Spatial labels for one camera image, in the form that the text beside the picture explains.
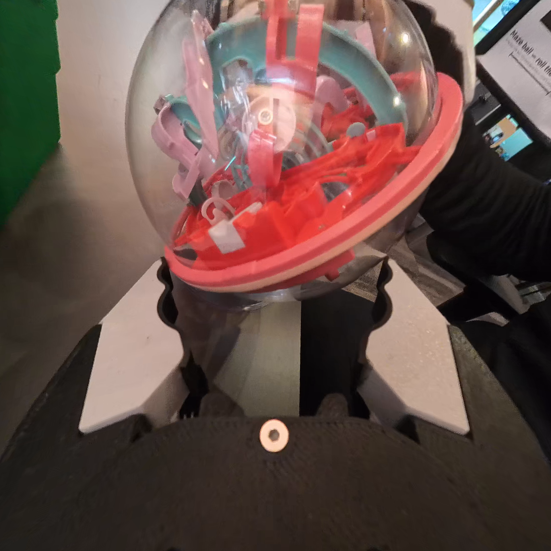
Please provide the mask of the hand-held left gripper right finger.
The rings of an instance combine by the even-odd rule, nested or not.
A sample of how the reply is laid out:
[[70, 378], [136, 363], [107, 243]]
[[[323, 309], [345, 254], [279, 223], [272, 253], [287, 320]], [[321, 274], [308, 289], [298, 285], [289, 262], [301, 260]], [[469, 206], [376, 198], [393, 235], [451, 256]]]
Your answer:
[[358, 392], [371, 418], [415, 417], [458, 435], [470, 426], [444, 316], [391, 259], [383, 261]]

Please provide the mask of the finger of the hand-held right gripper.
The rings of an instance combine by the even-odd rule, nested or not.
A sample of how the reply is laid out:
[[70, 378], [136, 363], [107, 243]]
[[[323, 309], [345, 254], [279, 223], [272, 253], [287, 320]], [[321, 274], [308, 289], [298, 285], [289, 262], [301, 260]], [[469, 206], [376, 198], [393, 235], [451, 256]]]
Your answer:
[[476, 88], [474, 35], [469, 25], [452, 29], [437, 25], [434, 38], [434, 65], [437, 73], [453, 78], [461, 88], [464, 102], [472, 102]]

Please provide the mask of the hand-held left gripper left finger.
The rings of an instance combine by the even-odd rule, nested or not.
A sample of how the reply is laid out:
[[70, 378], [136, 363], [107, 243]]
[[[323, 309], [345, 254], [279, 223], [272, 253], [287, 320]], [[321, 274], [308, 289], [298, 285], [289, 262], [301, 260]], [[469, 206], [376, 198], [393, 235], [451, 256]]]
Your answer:
[[155, 262], [102, 319], [79, 422], [90, 434], [142, 415], [154, 428], [176, 421], [189, 390], [179, 333], [158, 306], [169, 290]]

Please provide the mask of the clear maze ball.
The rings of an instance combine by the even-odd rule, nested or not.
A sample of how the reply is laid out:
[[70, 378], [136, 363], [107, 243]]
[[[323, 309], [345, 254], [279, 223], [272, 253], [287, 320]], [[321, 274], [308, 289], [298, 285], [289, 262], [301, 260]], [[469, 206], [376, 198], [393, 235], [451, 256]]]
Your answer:
[[430, 2], [168, 1], [134, 66], [129, 165], [177, 284], [234, 311], [348, 286], [461, 130]]

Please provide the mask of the person's right forearm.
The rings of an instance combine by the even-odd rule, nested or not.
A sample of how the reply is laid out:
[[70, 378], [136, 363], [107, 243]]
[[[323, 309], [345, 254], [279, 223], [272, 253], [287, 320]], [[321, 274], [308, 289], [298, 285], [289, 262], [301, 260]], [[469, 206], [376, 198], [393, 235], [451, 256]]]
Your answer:
[[550, 186], [502, 160], [468, 112], [420, 213], [487, 273], [550, 281]]

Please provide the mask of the framed marker sign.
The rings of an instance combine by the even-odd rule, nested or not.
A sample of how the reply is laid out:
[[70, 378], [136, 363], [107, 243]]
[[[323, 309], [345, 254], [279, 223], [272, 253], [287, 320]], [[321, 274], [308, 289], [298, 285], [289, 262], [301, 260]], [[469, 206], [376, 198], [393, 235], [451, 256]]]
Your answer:
[[550, 1], [520, 1], [476, 45], [479, 80], [550, 147]]

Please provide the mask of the green plastic bin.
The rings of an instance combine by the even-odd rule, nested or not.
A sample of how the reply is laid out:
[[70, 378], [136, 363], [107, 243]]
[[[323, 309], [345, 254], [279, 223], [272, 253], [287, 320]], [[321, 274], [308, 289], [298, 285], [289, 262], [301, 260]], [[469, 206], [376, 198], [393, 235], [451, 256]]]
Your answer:
[[1, 225], [61, 137], [57, 1], [1, 1]]

